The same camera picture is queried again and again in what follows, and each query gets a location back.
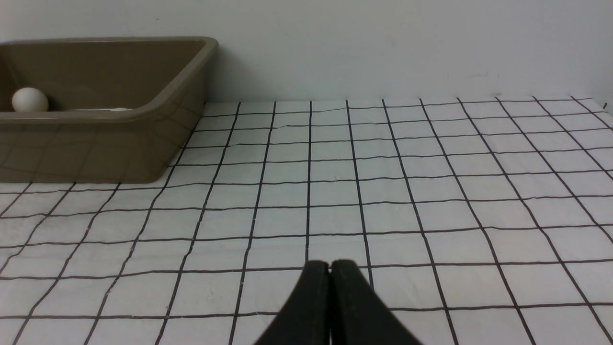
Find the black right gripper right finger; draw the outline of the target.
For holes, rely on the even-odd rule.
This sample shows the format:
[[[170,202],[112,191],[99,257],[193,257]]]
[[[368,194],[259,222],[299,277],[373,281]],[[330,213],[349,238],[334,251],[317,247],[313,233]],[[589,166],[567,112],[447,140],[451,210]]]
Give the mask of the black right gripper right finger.
[[[333,345],[420,345],[371,288],[357,264],[331,264]]]

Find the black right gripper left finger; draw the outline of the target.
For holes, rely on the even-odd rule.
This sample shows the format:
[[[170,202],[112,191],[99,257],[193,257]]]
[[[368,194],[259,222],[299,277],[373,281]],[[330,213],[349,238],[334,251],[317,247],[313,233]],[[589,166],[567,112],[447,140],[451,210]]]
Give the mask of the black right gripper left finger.
[[[256,344],[330,344],[329,300],[328,264],[306,262],[291,295]]]

